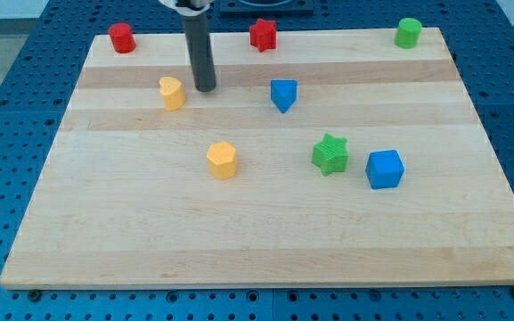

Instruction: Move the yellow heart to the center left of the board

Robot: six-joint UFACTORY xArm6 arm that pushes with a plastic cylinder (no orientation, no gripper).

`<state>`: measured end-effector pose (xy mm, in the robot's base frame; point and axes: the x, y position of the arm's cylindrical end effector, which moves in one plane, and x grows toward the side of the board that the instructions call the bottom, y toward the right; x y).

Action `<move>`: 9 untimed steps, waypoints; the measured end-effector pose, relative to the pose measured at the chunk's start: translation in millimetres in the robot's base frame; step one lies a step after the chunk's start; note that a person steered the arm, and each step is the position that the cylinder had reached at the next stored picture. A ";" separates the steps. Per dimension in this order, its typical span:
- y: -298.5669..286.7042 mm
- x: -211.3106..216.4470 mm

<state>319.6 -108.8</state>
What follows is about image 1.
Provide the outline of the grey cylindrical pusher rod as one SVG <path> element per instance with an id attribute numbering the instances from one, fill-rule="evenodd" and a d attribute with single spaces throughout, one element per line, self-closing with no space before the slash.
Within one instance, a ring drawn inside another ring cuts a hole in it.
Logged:
<path id="1" fill-rule="evenodd" d="M 194 10 L 193 15 L 183 17 L 183 23 L 195 88 L 211 92 L 216 88 L 216 70 L 207 12 Z"/>

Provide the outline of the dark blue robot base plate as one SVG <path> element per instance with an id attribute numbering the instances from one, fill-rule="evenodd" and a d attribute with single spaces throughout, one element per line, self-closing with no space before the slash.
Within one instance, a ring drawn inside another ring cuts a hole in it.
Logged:
<path id="1" fill-rule="evenodd" d="M 314 12 L 314 0 L 216 0 L 222 15 Z"/>

